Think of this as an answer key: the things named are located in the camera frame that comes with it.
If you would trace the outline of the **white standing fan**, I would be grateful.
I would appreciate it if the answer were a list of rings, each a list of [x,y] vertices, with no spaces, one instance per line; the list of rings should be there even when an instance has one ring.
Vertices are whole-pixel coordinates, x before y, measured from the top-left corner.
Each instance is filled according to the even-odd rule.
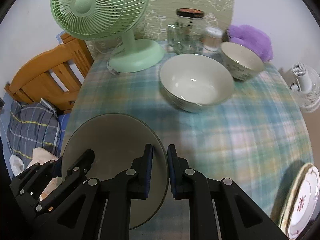
[[[297,62],[291,71],[294,82],[290,86],[291,95],[304,113],[312,113],[319,108],[319,74],[311,67]]]

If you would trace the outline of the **white plastic bag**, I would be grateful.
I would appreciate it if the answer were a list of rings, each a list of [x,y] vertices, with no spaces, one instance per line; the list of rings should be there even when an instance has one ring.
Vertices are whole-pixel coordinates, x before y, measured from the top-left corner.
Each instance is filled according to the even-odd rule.
[[[9,163],[15,177],[24,171],[24,163],[18,156],[11,155],[9,158]]]

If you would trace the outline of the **glass mason jar mug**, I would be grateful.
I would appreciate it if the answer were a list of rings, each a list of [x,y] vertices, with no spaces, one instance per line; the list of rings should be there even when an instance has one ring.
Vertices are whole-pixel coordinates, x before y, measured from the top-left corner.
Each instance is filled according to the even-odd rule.
[[[176,21],[168,25],[167,41],[176,54],[202,54],[204,12],[199,9],[176,9]]]

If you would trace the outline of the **plaid tablecloth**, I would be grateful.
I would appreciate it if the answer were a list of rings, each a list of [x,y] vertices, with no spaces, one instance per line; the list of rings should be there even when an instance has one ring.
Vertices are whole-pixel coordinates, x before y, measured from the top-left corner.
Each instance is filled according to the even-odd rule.
[[[64,140],[88,119],[126,113],[145,122],[164,146],[175,145],[189,166],[208,178],[234,180],[277,222],[298,171],[313,162],[308,130],[289,88],[271,64],[236,82],[226,102],[188,113],[167,99],[160,65],[113,75],[109,53],[98,55],[77,96]]]

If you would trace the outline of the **large white ceramic bowl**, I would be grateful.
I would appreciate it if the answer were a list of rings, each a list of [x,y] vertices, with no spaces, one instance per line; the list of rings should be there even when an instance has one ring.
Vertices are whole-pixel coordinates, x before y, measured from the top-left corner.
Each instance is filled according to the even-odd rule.
[[[168,59],[159,70],[167,97],[181,109],[197,113],[232,97],[234,80],[218,61],[198,54]]]

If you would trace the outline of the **cotton swab container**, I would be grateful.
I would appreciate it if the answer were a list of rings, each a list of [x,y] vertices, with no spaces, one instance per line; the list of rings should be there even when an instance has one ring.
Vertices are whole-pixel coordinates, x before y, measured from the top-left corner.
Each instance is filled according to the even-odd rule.
[[[204,30],[203,47],[208,51],[217,51],[222,43],[223,32],[220,28],[206,27]]]

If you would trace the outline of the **peach plastic bag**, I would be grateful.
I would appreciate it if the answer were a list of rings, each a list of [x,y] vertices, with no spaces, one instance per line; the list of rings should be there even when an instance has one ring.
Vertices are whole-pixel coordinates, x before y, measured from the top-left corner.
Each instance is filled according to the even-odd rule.
[[[39,163],[40,165],[44,165],[45,163],[49,161],[57,161],[58,157],[51,154],[44,148],[38,147],[33,149],[32,153],[32,160],[28,164],[27,168],[33,166],[36,163]],[[39,196],[40,201],[43,201],[50,193],[52,193],[60,184],[62,183],[61,177],[53,178],[49,184],[46,186],[44,191]]]

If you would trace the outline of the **green desk fan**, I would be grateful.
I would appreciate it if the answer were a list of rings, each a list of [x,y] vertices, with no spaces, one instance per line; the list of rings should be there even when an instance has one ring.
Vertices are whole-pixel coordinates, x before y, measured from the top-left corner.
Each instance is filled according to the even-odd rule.
[[[135,39],[133,29],[142,19],[149,0],[51,0],[56,23],[69,35],[85,41],[121,37],[108,61],[116,73],[148,69],[163,59],[156,41]]]

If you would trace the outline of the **grey plaid bedding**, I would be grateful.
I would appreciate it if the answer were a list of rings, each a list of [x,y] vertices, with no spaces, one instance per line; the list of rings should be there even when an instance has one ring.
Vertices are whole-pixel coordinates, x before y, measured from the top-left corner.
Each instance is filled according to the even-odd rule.
[[[27,104],[13,101],[10,109],[7,138],[12,153],[25,165],[33,158],[33,149],[44,148],[59,156],[60,123],[57,109],[47,100]]]

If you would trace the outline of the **purple plush pillow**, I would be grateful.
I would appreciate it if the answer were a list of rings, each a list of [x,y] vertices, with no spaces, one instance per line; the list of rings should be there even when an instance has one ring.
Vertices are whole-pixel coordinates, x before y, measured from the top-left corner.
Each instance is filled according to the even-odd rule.
[[[230,25],[227,29],[229,41],[240,44],[256,53],[263,62],[273,59],[272,42],[269,36],[259,29],[243,24]]]

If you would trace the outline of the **large grey ceramic bowl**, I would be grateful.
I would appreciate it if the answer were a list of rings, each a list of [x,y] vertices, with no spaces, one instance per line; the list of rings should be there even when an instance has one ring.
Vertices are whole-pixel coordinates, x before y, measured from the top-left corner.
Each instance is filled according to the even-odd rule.
[[[144,153],[146,144],[154,148],[150,192],[146,200],[132,200],[130,228],[150,220],[161,207],[168,190],[167,154],[156,133],[144,122],[126,114],[103,114],[82,124],[68,140],[62,155],[62,176],[85,150],[92,149],[95,159],[88,178],[100,181],[114,178],[131,167]]]

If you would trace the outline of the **green cartoon wall mat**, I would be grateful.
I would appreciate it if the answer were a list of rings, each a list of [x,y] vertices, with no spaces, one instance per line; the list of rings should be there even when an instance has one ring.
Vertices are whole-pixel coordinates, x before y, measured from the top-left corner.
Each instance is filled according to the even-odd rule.
[[[133,28],[135,39],[154,41],[167,40],[167,26],[177,20],[176,10],[180,8],[199,9],[204,12],[201,31],[206,27],[226,30],[231,24],[234,0],[149,0],[139,23]]]

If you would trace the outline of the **small patterned ceramic bowl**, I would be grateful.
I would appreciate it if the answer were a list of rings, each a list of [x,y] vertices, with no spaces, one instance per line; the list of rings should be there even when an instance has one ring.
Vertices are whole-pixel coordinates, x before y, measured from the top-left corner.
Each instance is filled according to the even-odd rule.
[[[220,50],[224,66],[237,80],[250,80],[265,70],[260,57],[240,44],[223,42]]]

